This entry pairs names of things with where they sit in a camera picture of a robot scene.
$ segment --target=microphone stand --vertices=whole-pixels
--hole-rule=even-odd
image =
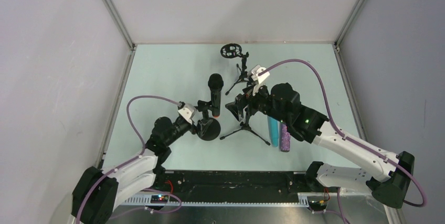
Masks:
[[[248,132],[252,133],[253,135],[259,137],[261,140],[263,140],[263,141],[265,142],[265,144],[270,145],[270,143],[269,143],[267,140],[265,140],[265,139],[262,138],[260,135],[258,135],[258,134],[257,134],[255,131],[253,131],[252,128],[250,127],[250,125],[249,125],[249,119],[250,119],[250,105],[247,105],[247,108],[246,108],[246,117],[245,117],[245,118],[246,118],[246,120],[245,120],[244,122],[241,122],[241,123],[239,124],[239,126],[241,126],[241,128],[239,128],[239,129],[237,129],[237,130],[233,131],[232,133],[229,133],[229,134],[227,134],[227,135],[225,135],[225,136],[222,136],[222,137],[220,137],[219,139],[220,139],[220,140],[223,140],[223,139],[225,139],[226,137],[228,137],[228,136],[230,136],[230,135],[233,135],[233,134],[235,134],[235,133],[237,133],[237,132],[239,132],[239,131],[248,131]]]
[[[248,82],[248,77],[247,77],[247,57],[249,57],[249,52],[247,52],[245,55],[241,54],[239,57],[241,57],[241,68],[239,67],[239,65],[237,64],[237,68],[238,70],[241,72],[238,80],[235,81],[235,83],[232,85],[232,87],[230,87],[230,89],[226,92],[226,95],[228,95],[230,93],[230,91],[235,87],[236,84],[239,83],[243,83],[243,82]]]

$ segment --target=robotic arm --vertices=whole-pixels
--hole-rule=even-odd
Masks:
[[[277,84],[269,93],[264,86],[269,73],[260,75],[263,71],[265,68],[260,66],[253,68],[249,73],[250,83],[243,89],[243,94],[239,94],[235,102],[226,104],[226,108],[238,121],[243,119],[244,110],[249,110],[251,115],[259,111],[286,124],[290,135],[298,141],[306,141],[332,150],[361,167],[335,167],[322,162],[313,162],[305,176],[312,189],[345,187],[371,193],[379,202],[389,207],[402,207],[411,180],[387,161],[388,159],[398,161],[401,167],[412,174],[414,157],[411,154],[408,152],[396,154],[383,150],[350,135],[337,126],[343,135],[340,136],[326,115],[301,104],[300,95],[290,84]],[[347,136],[381,153],[386,159],[378,158],[348,141]]]
[[[83,173],[77,186],[72,192],[73,216],[77,216],[86,195],[91,191],[90,197],[85,202],[80,221],[87,223],[105,223],[116,209],[129,197],[150,188],[156,179],[156,174],[162,173],[161,166],[171,153],[169,146],[187,132],[197,134],[205,141],[215,139],[221,126],[216,119],[209,118],[208,111],[214,117],[219,116],[221,103],[221,90],[224,82],[219,74],[212,74],[208,85],[211,92],[209,102],[198,101],[197,106],[181,102],[178,106],[179,116],[172,123],[167,117],[158,118],[152,129],[149,140],[145,143],[143,154],[137,154],[125,166],[117,169],[117,166],[106,167],[102,170],[90,167]],[[203,118],[195,125],[192,120],[196,112],[202,112]],[[97,188],[93,185],[107,174]]]

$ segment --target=floor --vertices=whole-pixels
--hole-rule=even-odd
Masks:
[[[237,79],[236,64],[240,58],[221,57],[222,45],[138,45],[125,86],[122,103],[112,129],[103,166],[127,160],[140,151],[141,143],[133,132],[125,112],[128,101],[142,94],[160,95],[175,101],[196,105],[197,100],[210,100],[208,77],[219,73],[224,80],[221,99],[221,135],[239,127],[239,122],[224,108],[245,86],[237,85],[228,96],[224,93]],[[248,70],[255,65],[268,67],[278,61],[299,58],[310,62],[320,73],[326,87],[332,114],[338,125],[357,135],[349,100],[329,44],[246,44],[249,52]],[[289,63],[270,72],[266,81],[269,90],[278,83],[288,82],[300,93],[302,104],[324,114],[326,109],[320,85],[312,71],[302,64]],[[161,116],[175,120],[177,109],[161,100],[147,99],[132,103],[131,117],[145,139],[150,136],[154,121]],[[201,117],[196,115],[194,121]],[[267,117],[257,113],[251,118],[252,128],[269,139]],[[172,154],[164,163],[166,169],[189,170],[293,170],[304,171],[312,161],[323,161],[336,166],[356,167],[353,163],[329,150],[306,142],[291,140],[291,151],[280,152],[267,146],[249,132],[241,131],[225,140],[206,142],[186,133],[171,145]]]

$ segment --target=microphone holder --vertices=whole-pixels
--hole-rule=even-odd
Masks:
[[[241,68],[237,64],[237,69],[240,71],[240,75],[238,77],[238,80],[235,81],[235,83],[230,87],[230,89],[226,92],[226,95],[230,93],[230,91],[235,87],[236,84],[248,82],[248,76],[247,76],[247,58],[249,57],[249,52],[247,52],[245,55],[242,54],[242,48],[239,44],[227,44],[221,48],[221,56],[227,59],[233,59],[236,57],[241,58]]]
[[[248,132],[252,133],[253,135],[259,137],[261,140],[263,140],[263,141],[265,142],[265,144],[270,145],[270,143],[269,143],[267,140],[265,140],[265,139],[262,138],[260,135],[258,135],[258,134],[257,134],[255,131],[253,131],[252,128],[250,127],[250,125],[249,125],[249,119],[250,119],[250,106],[249,106],[249,105],[247,105],[247,108],[245,109],[245,111],[246,111],[246,117],[245,117],[246,120],[245,120],[244,122],[241,122],[241,123],[239,124],[239,126],[241,126],[241,128],[239,128],[239,129],[237,129],[237,130],[233,131],[232,133],[229,133],[229,134],[227,134],[227,135],[225,135],[225,136],[222,136],[222,137],[220,137],[219,139],[220,139],[220,140],[223,140],[223,139],[225,139],[226,137],[231,136],[231,135],[233,135],[233,134],[235,134],[235,133],[237,133],[237,132],[239,132],[239,131],[248,131]]]

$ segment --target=black microphone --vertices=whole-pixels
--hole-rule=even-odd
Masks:
[[[221,107],[221,90],[224,86],[221,75],[214,73],[208,81],[211,96],[211,115],[215,118],[219,116]]]

